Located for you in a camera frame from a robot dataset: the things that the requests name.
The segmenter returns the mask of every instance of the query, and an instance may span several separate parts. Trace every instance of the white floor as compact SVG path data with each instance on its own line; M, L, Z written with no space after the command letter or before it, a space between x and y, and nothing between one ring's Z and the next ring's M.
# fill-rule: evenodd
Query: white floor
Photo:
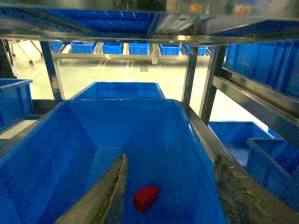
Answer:
M20 45L32 58L28 59L14 45L14 66L20 79L33 79L31 93L33 99L53 99L47 70L43 58L29 41ZM207 63L198 63L191 97L191 107L198 113L202 98ZM181 101L185 77L185 63L159 63L157 66L150 62L137 61L107 61L107 60L77 60L64 59L59 64L59 73L63 85L65 99L69 99L92 82L157 82L160 84L166 98ZM211 120L254 121L263 129L267 126L240 107L226 95L217 91Z

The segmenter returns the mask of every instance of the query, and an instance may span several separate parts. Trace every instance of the blue bin row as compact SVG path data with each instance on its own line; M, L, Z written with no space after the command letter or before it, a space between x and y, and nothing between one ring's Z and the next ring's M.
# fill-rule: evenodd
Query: blue bin row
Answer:
M299 41L230 45L226 67L299 97Z
M63 42L52 42L51 49L57 53ZM72 42L73 53L80 54L91 54L94 51L96 43L94 42ZM131 55L148 55L150 53L150 45L148 43L129 43L129 54ZM186 55L190 55L190 47L188 45L183 45ZM161 55L179 55L181 52L181 45L175 44L160 44ZM199 56L206 55L207 47L199 47ZM104 54L122 54L123 44L117 42L105 42L103 43L103 53Z
M0 223L54 223L120 154L129 162L122 223L227 223L213 164L180 102L69 100L38 122L2 146ZM142 214L132 196L151 184L160 193Z
M253 122L211 121L209 126L248 173L273 195L280 197L289 183L284 200L299 211L299 173L291 179L299 166L298 148L270 130L279 137L274 139Z
M161 55L179 55L181 52L182 46L181 45L175 45L175 44L160 44L160 51ZM186 55L190 55L191 49L188 45L183 45L185 49ZM199 56L205 56L206 55L207 47L201 46L199 47L198 55Z

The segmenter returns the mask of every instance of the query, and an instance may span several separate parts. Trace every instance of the blue plastic bin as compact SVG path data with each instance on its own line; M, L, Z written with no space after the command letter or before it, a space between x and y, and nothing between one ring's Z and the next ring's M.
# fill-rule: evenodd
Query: blue plastic bin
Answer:
M254 122L247 121L210 121L210 129L244 168L250 147L246 143L249 138L270 139L273 136L261 129Z
M92 54L95 45L95 42L71 42L73 53L76 54Z
M285 58L276 89L299 98L299 41L286 42Z
M0 132L33 112L31 79L0 79Z
M129 43L129 53L131 55L148 55L150 45L148 43Z
M159 44L161 55L179 55L181 52L181 45L176 44Z
M299 97L299 41L229 45L226 67Z
M186 55L190 55L191 52L191 48L189 47L189 45L184 45L185 51L186 51ZM206 55L206 50L207 47L205 46L200 46L198 49L198 56L205 56Z
M122 224L227 223L213 164L176 100L65 101L3 147L4 223L52 224L122 153L129 162ZM149 184L160 193L142 214L132 196Z
M103 43L103 53L104 54L122 54L123 44L122 43Z
M299 149L282 139L249 139L247 171L275 196L299 165Z
M94 82L71 99L164 99L158 83Z
M54 53L58 53L60 48L62 47L63 45L63 41L53 41L50 43L50 47L51 47L51 50L54 52Z

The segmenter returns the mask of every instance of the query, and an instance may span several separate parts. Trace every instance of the red block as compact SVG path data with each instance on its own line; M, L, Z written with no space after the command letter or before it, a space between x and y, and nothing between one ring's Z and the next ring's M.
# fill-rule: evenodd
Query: red block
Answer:
M133 205L140 212L145 213L156 201L159 189L155 185L142 187L133 196Z

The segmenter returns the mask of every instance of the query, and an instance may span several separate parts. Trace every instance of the stainless steel shelf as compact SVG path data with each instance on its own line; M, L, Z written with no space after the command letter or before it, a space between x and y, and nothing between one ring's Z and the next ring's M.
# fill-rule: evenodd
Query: stainless steel shelf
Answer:
M103 59L103 60L137 60L137 61L152 61L153 64L157 64L158 61L187 61L188 56L182 54L178 56L172 55L161 55L160 48L157 44L152 44L150 47L149 55L130 55L128 44L124 43L123 45L123 54L104 54L101 43L97 43L92 54L77 54L77 53L62 53L62 48L58 53L52 52L52 56L54 59ZM199 62L208 62L210 56L198 56L197 61Z

